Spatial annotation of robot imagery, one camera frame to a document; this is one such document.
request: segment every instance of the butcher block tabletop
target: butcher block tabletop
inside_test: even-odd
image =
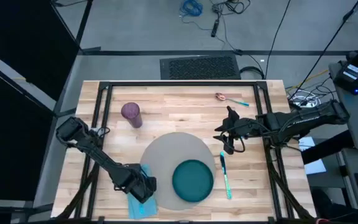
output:
[[[75,116],[81,118],[89,127],[100,82],[105,81],[85,81],[81,89]],[[273,112],[289,113],[283,82],[281,80],[267,80],[266,82]],[[245,107],[231,101],[218,101],[214,97],[217,92],[225,94],[228,98],[247,102],[250,106]],[[266,113],[262,91],[260,91],[260,97],[263,111]],[[97,127],[101,126],[105,101],[106,91],[102,97]],[[139,129],[133,128],[121,115],[122,106],[128,102],[135,102],[140,106],[143,125]],[[225,154],[227,177],[232,190],[232,199],[227,199],[219,160],[223,143],[213,139],[213,136],[219,134],[214,129],[222,125],[222,120],[227,117],[226,106],[234,109],[240,118],[255,119],[257,108],[253,88],[213,84],[210,86],[147,86],[145,84],[113,87],[107,122],[107,127],[111,132],[105,136],[103,146],[103,151],[113,160],[123,164],[139,163],[144,150],[154,139],[172,132],[189,133],[200,138],[209,147],[215,159],[216,177],[213,190],[207,199],[186,210],[168,210],[159,207],[157,215],[141,221],[267,221],[267,217],[275,217],[262,138],[245,140],[246,151],[243,153]],[[298,147],[296,141],[288,145]],[[237,142],[235,146],[241,148],[241,143]],[[291,192],[301,205],[312,216],[315,216],[316,212],[300,152],[283,148],[282,156]],[[59,215],[76,194],[80,186],[84,159],[85,154],[79,150],[67,149],[52,217]],[[89,189],[84,197],[82,217],[86,214]],[[278,186],[277,189],[285,217],[287,213],[285,203]],[[130,220],[127,195],[114,191],[113,183],[103,169],[99,172],[92,220],[97,220],[100,216],[110,221]]]

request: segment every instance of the gray floor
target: gray floor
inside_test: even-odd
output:
[[[72,1],[61,0],[62,4]],[[185,21],[196,21],[200,27],[210,29],[216,18],[211,12],[211,3],[200,0],[204,12],[200,17],[185,17]],[[274,50],[323,50],[343,15],[356,0],[296,0],[288,8],[287,16],[278,33]],[[174,0],[95,0],[86,25],[81,47],[101,46],[102,50],[229,50],[230,46],[210,37],[210,31],[200,30],[194,24],[184,24],[179,17],[181,1]],[[287,0],[252,1],[241,15],[226,16],[227,39],[242,50],[270,50],[274,33],[283,14]],[[58,8],[68,28],[75,36],[81,22],[86,3]],[[218,36],[224,37],[221,22]],[[345,24],[329,50],[358,50],[358,12]],[[267,57],[254,56],[265,70]],[[158,80],[159,59],[163,56],[78,56],[67,86],[62,110],[76,106],[83,80]],[[272,56],[268,79],[283,80],[285,86],[296,85],[307,75],[318,57]],[[312,74],[328,68],[329,63],[344,57],[322,57]],[[239,67],[256,65],[248,56],[237,56]],[[0,62],[1,69],[6,65]],[[305,86],[321,82],[327,74],[312,79]],[[258,79],[253,73],[242,74],[242,79]],[[332,81],[326,86],[333,89]],[[47,105],[51,99],[37,94]],[[346,130],[346,126],[325,125],[312,130],[311,136],[330,138]],[[53,203],[57,183],[64,160],[64,148],[54,139],[51,143],[34,205]],[[42,220],[49,213],[40,214],[30,220]]]

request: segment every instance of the black floor mat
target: black floor mat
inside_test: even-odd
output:
[[[199,56],[160,59],[162,80],[239,80],[236,56]]]

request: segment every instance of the power strip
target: power strip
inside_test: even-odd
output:
[[[317,106],[317,103],[310,103],[310,102],[308,102],[306,105],[301,105],[301,102],[293,102],[293,103],[299,106],[300,108],[313,108]]]

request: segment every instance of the spoon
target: spoon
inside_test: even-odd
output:
[[[249,106],[248,103],[242,103],[242,102],[239,102],[239,101],[230,99],[230,98],[226,98],[222,93],[215,93],[215,97],[216,97],[218,100],[221,100],[221,101],[230,100],[231,102],[238,103],[238,104],[240,104],[240,105],[242,105],[242,106]]]

